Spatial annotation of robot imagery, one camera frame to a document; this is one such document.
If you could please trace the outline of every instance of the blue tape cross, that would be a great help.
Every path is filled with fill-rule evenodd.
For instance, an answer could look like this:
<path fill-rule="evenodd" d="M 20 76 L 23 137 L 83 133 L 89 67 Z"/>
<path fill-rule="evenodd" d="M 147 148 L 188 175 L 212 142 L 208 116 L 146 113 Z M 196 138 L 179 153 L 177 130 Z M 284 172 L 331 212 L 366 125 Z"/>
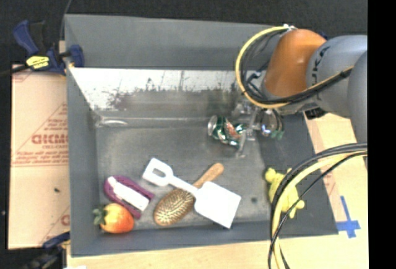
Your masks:
<path fill-rule="evenodd" d="M 351 220 L 345 198 L 342 195 L 340 197 L 342 206 L 344 207 L 344 211 L 346 214 L 346 221 L 336 222 L 337 229 L 338 231 L 346 231 L 346 233 L 348 234 L 348 238 L 356 237 L 355 230 L 360 229 L 359 222 Z"/>

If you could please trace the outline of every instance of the cardboard sheet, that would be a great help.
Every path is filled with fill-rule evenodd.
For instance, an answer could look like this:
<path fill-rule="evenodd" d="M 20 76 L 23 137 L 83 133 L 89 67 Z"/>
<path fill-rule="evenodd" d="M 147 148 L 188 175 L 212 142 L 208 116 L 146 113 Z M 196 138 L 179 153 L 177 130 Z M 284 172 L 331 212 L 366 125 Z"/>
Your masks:
<path fill-rule="evenodd" d="M 13 75 L 11 113 L 8 248 L 38 247 L 70 225 L 65 77 Z"/>

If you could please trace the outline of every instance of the yellow toy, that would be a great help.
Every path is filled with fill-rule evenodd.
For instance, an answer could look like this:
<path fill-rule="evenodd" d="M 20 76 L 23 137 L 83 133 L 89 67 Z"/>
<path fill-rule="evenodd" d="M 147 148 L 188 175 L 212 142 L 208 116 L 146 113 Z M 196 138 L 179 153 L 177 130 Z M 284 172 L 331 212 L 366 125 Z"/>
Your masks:
<path fill-rule="evenodd" d="M 270 189 L 268 191 L 269 199 L 272 203 L 273 197 L 277 191 L 277 188 L 279 184 L 281 183 L 283 177 L 285 175 L 282 173 L 276 172 L 274 169 L 269 168 L 267 172 L 265 173 L 265 180 L 267 180 L 268 183 L 271 183 Z M 282 205 L 282 212 L 287 212 L 288 209 L 298 200 L 298 193 L 297 193 L 297 188 L 294 187 L 292 190 L 288 193 L 286 200 L 283 202 Z M 294 218 L 296 214 L 296 209 L 302 209 L 305 206 L 304 201 L 300 200 L 297 205 L 290 211 L 290 218 Z"/>

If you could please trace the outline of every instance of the clamp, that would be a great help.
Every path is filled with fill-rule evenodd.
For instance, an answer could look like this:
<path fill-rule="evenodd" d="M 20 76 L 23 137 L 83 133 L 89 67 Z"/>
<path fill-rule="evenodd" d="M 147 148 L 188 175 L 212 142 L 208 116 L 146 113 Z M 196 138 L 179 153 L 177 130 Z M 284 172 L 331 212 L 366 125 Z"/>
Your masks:
<path fill-rule="evenodd" d="M 72 45 L 65 53 L 58 53 L 54 47 L 46 49 L 43 42 L 42 28 L 44 23 L 30 24 L 23 20 L 12 31 L 18 45 L 27 51 L 25 69 L 48 71 L 66 75 L 65 57 L 70 57 L 75 67 L 84 66 L 84 54 L 79 45 Z"/>

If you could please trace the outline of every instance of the green can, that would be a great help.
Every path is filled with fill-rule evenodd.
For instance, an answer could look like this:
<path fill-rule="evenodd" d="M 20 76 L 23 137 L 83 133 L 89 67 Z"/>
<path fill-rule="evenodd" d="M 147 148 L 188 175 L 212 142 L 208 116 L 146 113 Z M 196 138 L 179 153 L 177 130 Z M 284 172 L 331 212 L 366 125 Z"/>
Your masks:
<path fill-rule="evenodd" d="M 208 135 L 225 145 L 239 146 L 239 141 L 246 125 L 242 123 L 232 124 L 227 117 L 213 115 L 208 123 Z"/>

